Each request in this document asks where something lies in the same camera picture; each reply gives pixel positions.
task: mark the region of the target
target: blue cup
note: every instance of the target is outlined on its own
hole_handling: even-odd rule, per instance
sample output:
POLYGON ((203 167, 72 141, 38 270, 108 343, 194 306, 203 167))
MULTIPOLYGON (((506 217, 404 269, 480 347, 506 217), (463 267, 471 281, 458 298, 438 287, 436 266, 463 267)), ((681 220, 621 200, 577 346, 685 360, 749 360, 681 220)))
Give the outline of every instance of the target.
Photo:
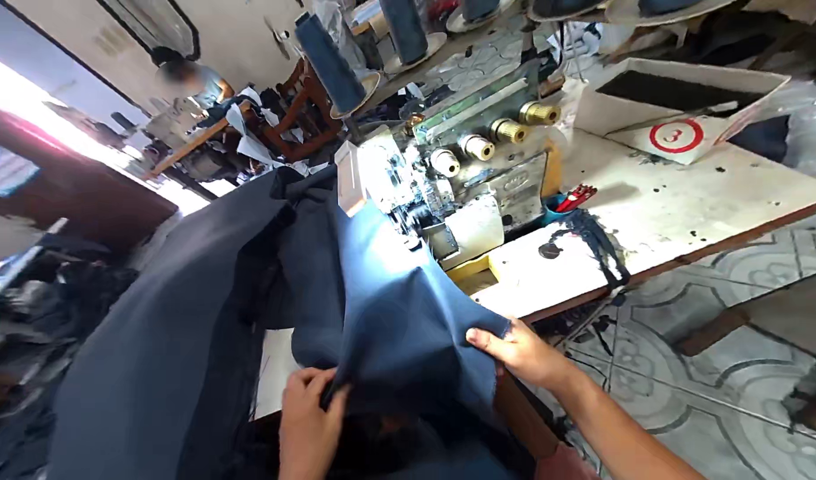
POLYGON ((559 193, 549 197, 547 200, 544 201, 544 216, 541 218, 541 225, 548 225, 557 220, 561 220, 566 215, 571 214, 575 208, 570 212, 558 213, 555 212, 556 207, 565 201, 567 198, 567 193, 559 193))

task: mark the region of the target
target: window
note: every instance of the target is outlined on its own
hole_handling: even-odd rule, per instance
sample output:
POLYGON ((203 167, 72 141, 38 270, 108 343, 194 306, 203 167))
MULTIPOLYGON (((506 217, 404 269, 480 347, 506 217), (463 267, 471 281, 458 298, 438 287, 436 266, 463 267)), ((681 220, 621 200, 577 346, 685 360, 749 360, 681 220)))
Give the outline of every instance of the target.
POLYGON ((149 53, 165 46, 188 60, 200 58, 197 28, 174 0, 97 0, 149 53))

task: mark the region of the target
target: wooden chair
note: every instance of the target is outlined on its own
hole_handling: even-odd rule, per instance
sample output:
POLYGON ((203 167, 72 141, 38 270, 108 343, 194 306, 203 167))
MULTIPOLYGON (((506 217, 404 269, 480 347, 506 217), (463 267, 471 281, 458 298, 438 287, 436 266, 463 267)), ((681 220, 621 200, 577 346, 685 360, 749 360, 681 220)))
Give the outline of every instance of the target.
POLYGON ((295 70, 289 75, 289 79, 282 84, 277 84, 275 88, 284 99, 288 99, 293 91, 295 91, 295 97, 280 123, 275 126, 264 123, 261 132, 268 140, 268 144, 274 145, 285 156, 287 163, 301 160, 337 138, 343 125, 339 120, 331 118, 328 93, 309 62, 304 59, 299 60, 295 65, 295 70), (318 108, 320 115, 313 115, 308 111, 308 101, 318 108), (317 116, 321 116, 320 124, 323 123, 325 128, 317 125, 317 116), (293 144, 281 138, 282 133, 288 132, 296 125, 305 133, 303 144, 293 144))

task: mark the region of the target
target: gray shirt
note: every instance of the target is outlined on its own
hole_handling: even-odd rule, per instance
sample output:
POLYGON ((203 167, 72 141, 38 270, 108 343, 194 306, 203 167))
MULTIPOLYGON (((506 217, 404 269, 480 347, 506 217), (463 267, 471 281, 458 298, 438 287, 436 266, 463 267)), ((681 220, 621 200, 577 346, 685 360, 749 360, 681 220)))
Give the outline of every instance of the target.
POLYGON ((200 66, 200 75, 203 78, 204 88, 199 94, 193 95, 192 98, 194 98, 203 109, 207 109, 213 107, 218 102, 219 96, 223 92, 219 85, 222 78, 215 70, 202 65, 200 66))

